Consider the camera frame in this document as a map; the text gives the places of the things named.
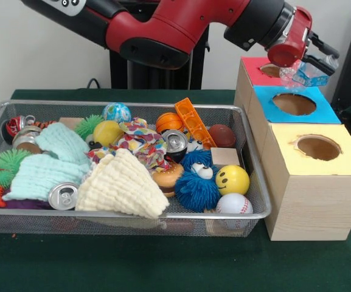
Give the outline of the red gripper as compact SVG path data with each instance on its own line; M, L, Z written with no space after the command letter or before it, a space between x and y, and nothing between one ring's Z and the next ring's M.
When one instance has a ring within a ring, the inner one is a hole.
M312 17L303 7L291 9L288 22L284 25L279 38L268 47L270 62L281 68L292 67L305 55L308 39L326 56L305 55L305 72L308 76L332 76L336 71L336 58L339 52L319 39L311 31Z

